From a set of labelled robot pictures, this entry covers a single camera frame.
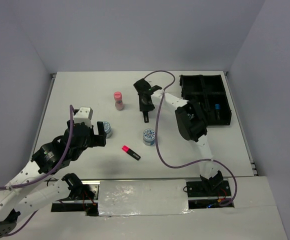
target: white panel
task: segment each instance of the white panel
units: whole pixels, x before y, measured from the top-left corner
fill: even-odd
[[[112,72],[58,72],[48,102],[36,150],[56,136],[64,133],[69,119],[69,105],[93,109],[92,123],[107,121],[112,136],[106,139],[105,147],[85,150],[79,159],[56,174],[76,173],[81,179],[140,179],[140,178],[189,178],[200,175],[199,165],[181,169],[164,166],[158,158],[156,148],[143,143],[143,131],[155,128],[157,106],[149,112],[149,123],[144,123],[139,111],[139,100],[133,84],[148,71]],[[253,176],[250,159],[246,150],[241,128],[236,116],[231,95],[221,71],[174,71],[176,82],[168,92],[181,97],[179,75],[221,75],[232,110],[230,126],[209,127],[208,143],[214,159],[224,163],[235,176]],[[156,73],[148,77],[153,85],[166,86],[172,77]],[[113,93],[122,92],[125,108],[115,108]],[[178,166],[202,158],[197,145],[186,141],[178,131],[174,112],[163,105],[158,128],[158,142],[163,158],[171,165]],[[141,156],[139,161],[126,154],[121,148],[127,145]],[[224,176],[230,174],[220,168]]]
[[[290,239],[290,1],[265,1],[228,80]]]
[[[50,210],[50,206],[39,210],[8,240],[287,240],[276,206],[129,217],[90,217],[81,212]]]
[[[50,72],[228,70],[265,0],[8,0]]]
[[[229,180],[231,194],[235,185],[232,178]],[[261,206],[275,206],[272,191],[265,176],[238,177],[237,196],[234,200],[235,208],[252,208]]]
[[[0,0],[0,186],[29,161],[51,76]]]
[[[101,181],[100,216],[178,215],[189,213],[186,181]]]

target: white table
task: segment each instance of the white table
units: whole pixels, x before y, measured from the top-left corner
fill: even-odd
[[[45,111],[35,150],[63,134],[69,119],[69,105],[94,110],[92,121],[108,121],[113,135],[106,146],[87,149],[80,158],[56,174],[76,173],[85,180],[197,178],[196,165],[169,169],[157,157],[155,147],[146,146],[142,132],[155,127],[157,111],[149,113],[144,123],[139,112],[133,83],[148,72],[58,72]],[[228,166],[237,176],[238,192],[234,208],[195,209],[189,214],[131,217],[86,217],[82,212],[50,213],[47,206],[13,239],[107,239],[107,240],[287,240],[278,209],[266,177],[253,175],[225,76],[221,71],[173,71],[183,75],[221,75],[232,110],[230,126],[209,127],[208,141],[214,158]],[[147,79],[152,85],[165,86],[171,77],[156,73]],[[121,91],[125,109],[114,107],[113,93]],[[176,82],[168,92],[180,97]],[[201,156],[180,136],[175,115],[165,109],[159,125],[159,144],[163,157],[171,165],[180,165]],[[141,155],[140,161],[121,150],[128,145]],[[229,178],[230,188],[234,183]]]
[[[287,240],[266,177],[239,177],[237,183],[235,208],[195,209],[181,215],[109,218],[84,216],[82,212],[50,212],[49,205],[39,210],[23,230],[9,238]]]
[[[199,164],[182,169],[164,166],[154,146],[143,143],[142,133],[147,128],[155,128],[157,108],[149,112],[149,123],[144,123],[139,111],[138,95],[133,84],[143,78],[147,71],[107,71],[107,72],[58,72],[45,111],[35,151],[41,145],[62,135],[69,119],[69,105],[75,108],[91,107],[92,122],[107,121],[113,135],[107,139],[105,147],[89,148],[70,166],[56,174],[76,173],[81,179],[149,179],[149,178],[197,178]],[[222,71],[173,71],[176,82],[167,92],[181,97],[179,75],[221,75],[228,102],[232,111],[230,126],[209,127],[208,142],[214,159],[224,163],[235,176],[253,176],[251,162],[245,146],[239,121]],[[166,86],[172,77],[166,73],[155,73],[146,79],[152,85]],[[115,108],[113,93],[122,92],[125,108]],[[178,132],[175,114],[163,107],[158,128],[159,146],[163,158],[171,165],[182,165],[200,159],[200,153],[193,144],[184,140]],[[127,145],[141,156],[137,161],[122,151]],[[229,176],[221,169],[224,176]]]

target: red wire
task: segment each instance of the red wire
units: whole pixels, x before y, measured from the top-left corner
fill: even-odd
[[[86,196],[89,198],[89,200],[91,200],[91,202],[93,203],[93,205],[95,206],[96,203],[93,201],[93,199],[91,199],[91,198],[87,195],[86,191],[85,191],[85,194],[86,194]]]
[[[221,188],[220,190],[222,190],[225,193],[225,198],[226,198],[227,197],[227,192],[223,188]]]

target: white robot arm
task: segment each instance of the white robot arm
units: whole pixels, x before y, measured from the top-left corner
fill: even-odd
[[[97,122],[98,135],[94,134],[91,122],[93,110],[90,107],[81,107],[74,110],[73,114],[71,139],[69,139],[70,131],[67,129],[63,136],[44,144],[19,174],[5,186],[6,189],[2,187],[3,190],[0,190],[0,238],[8,235],[26,216],[54,201],[67,197],[75,199],[82,194],[87,194],[87,197],[93,199],[94,193],[90,191],[89,186],[83,185],[74,173],[69,173],[53,185],[30,194],[60,161],[68,140],[70,140],[68,151],[55,172],[67,167],[71,161],[77,160],[85,149],[106,145],[103,122]],[[13,188],[19,184],[27,185]]]
[[[152,94],[152,103],[156,106],[158,106],[162,100],[164,90],[160,89],[155,91]],[[189,104],[188,100],[178,98],[168,92],[164,93],[164,102],[165,106],[168,107],[169,111],[175,112],[178,111],[179,108],[186,108],[186,105]],[[183,138],[186,140],[191,140],[190,144],[193,146],[194,151],[199,151],[200,155],[203,159],[213,159],[213,155],[209,146],[208,137],[207,137],[207,131],[206,134],[202,134],[197,139],[188,139],[188,137]],[[202,162],[200,164],[200,175],[202,175],[204,178],[208,179],[212,176],[214,176],[218,171],[218,166],[216,166],[212,161],[206,161]]]

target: gray wall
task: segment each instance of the gray wall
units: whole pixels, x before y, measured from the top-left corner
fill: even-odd
[[[29,160],[51,77],[0,0],[0,185]]]
[[[264,0],[8,0],[49,72],[228,70]]]
[[[251,152],[290,239],[290,1],[266,0],[229,71]]]

